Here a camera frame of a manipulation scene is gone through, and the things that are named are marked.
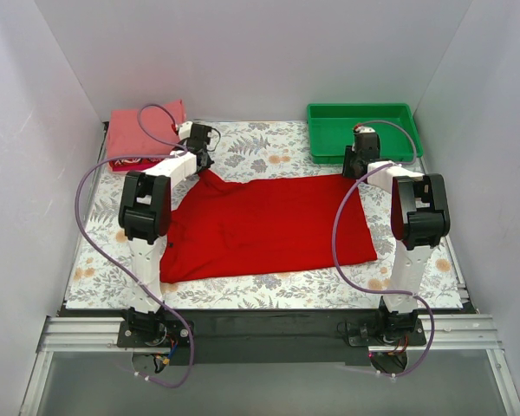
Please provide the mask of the red t shirt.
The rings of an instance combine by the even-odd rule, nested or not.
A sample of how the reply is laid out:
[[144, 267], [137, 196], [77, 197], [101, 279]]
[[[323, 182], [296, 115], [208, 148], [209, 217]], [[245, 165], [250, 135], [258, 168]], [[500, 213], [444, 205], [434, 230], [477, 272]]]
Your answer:
[[377, 254], [352, 184], [339, 174], [237, 183], [200, 173], [172, 212], [161, 282], [372, 262]]

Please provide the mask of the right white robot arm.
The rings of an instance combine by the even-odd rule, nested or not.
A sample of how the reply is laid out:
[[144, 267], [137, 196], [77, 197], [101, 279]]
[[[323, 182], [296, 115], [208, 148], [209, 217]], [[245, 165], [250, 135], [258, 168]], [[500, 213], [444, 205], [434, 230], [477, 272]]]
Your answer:
[[388, 315], [374, 324], [376, 337], [391, 345], [406, 334], [399, 315], [410, 315], [418, 307], [414, 296], [428, 260], [449, 233], [451, 219], [443, 176], [412, 172], [383, 159], [374, 123], [353, 128], [354, 144], [346, 147], [342, 174], [356, 184], [364, 182], [391, 195], [390, 225], [396, 249], [390, 283], [381, 296]]

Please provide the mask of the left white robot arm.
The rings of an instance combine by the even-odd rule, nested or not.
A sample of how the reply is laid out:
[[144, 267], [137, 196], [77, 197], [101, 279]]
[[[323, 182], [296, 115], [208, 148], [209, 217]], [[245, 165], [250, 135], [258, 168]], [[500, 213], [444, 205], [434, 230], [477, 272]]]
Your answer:
[[160, 239], [171, 223], [172, 189], [192, 175], [209, 168], [211, 139], [221, 133], [211, 126], [187, 121], [176, 127], [184, 150], [142, 172], [126, 174], [122, 190], [119, 224], [125, 232], [131, 255], [131, 271], [140, 281], [140, 292], [129, 306], [140, 313], [155, 313], [160, 305]]

